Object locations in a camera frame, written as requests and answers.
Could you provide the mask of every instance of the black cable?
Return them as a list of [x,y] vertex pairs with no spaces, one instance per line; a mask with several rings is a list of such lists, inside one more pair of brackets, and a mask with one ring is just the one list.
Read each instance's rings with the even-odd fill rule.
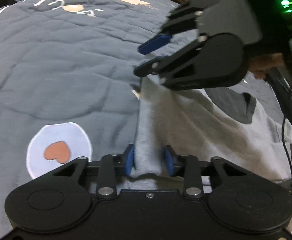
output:
[[[290,87],[289,96],[292,97],[292,87],[291,86],[289,86],[289,87]],[[285,137],[284,137],[285,122],[286,122],[286,117],[284,116],[284,120],[282,121],[282,126],[281,126],[281,141],[282,141],[282,145],[284,146],[286,156],[287,156],[287,159],[289,162],[289,168],[290,168],[291,180],[292,180],[292,163],[291,163],[291,159],[289,157],[289,153],[288,153],[288,150],[287,150],[287,147],[285,144]]]
[[291,172],[291,179],[292,179],[292,164],[291,164],[291,159],[289,157],[289,153],[285,144],[285,138],[284,138],[284,129],[285,129],[285,122],[286,122],[286,117],[284,117],[284,120],[282,122],[282,126],[281,126],[281,140],[282,140],[282,145],[284,146],[286,155],[287,155],[287,159],[289,162],[289,167],[290,167],[290,172]]

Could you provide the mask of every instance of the gray fabric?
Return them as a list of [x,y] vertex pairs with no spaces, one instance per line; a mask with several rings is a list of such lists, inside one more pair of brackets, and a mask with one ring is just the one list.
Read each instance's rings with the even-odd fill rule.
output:
[[207,88],[205,92],[230,118],[244,124],[252,123],[257,101],[250,94],[238,94],[229,88]]
[[[290,178],[281,125],[267,116],[258,101],[252,123],[242,124],[218,108],[205,90],[174,92],[158,81],[157,77],[142,80],[133,176],[167,175],[162,148],[171,145],[177,154],[192,154],[203,161],[220,156],[275,182]],[[285,141],[289,149],[289,122],[285,123]]]
[[254,75],[248,72],[244,80],[237,85],[230,87],[230,89],[237,93],[251,94],[263,106],[269,117],[277,123],[282,123],[284,116],[280,109],[276,95],[271,86],[264,80],[256,80]]
[[[0,237],[11,230],[4,200],[28,182],[25,159],[32,137],[47,124],[75,122],[87,133],[93,160],[134,143],[139,85],[137,47],[176,7],[169,0],[65,0],[95,17],[65,11],[56,0],[25,0],[0,14]],[[158,51],[173,53],[195,38],[177,35]]]

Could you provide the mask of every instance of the human hand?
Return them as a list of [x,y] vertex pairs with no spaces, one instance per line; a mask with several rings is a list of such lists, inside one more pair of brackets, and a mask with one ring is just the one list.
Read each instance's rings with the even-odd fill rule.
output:
[[285,62],[281,53],[264,55],[248,60],[249,71],[256,79],[266,78],[265,71],[278,66],[284,66]]

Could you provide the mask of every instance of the bed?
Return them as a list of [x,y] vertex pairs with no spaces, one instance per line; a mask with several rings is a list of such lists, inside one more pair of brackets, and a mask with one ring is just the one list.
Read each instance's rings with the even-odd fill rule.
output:
[[[148,169],[143,158],[148,153],[149,162],[159,159],[159,148],[179,134],[165,139],[154,133],[153,117],[166,109],[154,111],[152,104],[165,95],[192,103],[194,95],[162,91],[156,77],[141,81],[133,75],[134,66],[150,57],[139,54],[137,47],[175,7],[170,0],[21,0],[0,9],[0,237],[11,230],[4,213],[9,192],[77,156],[100,160],[135,143],[136,169],[119,188],[180,187],[181,181],[168,179],[163,169]],[[194,38],[195,31],[176,35],[155,54],[172,54]],[[157,96],[150,96],[151,89]],[[277,138],[283,115],[272,89],[248,74],[231,90],[251,93],[262,123],[276,127],[274,133],[268,131],[269,143],[272,158],[274,149],[280,157],[268,159],[278,164],[269,178],[288,179],[289,167]],[[210,105],[219,109],[214,102]],[[156,123],[166,125],[167,120]],[[292,143],[292,126],[286,129]],[[267,160],[268,154],[259,149],[260,158]]]

